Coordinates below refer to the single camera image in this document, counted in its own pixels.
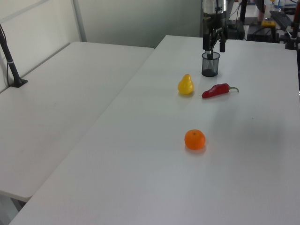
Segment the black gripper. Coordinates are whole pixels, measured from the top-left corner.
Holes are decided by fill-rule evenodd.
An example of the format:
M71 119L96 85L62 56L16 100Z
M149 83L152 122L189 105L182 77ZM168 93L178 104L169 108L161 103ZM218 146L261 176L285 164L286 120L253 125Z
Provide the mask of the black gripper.
M225 52L225 44L228 38L226 12L203 15L203 43L204 51L211 51L211 42L219 42L220 52Z

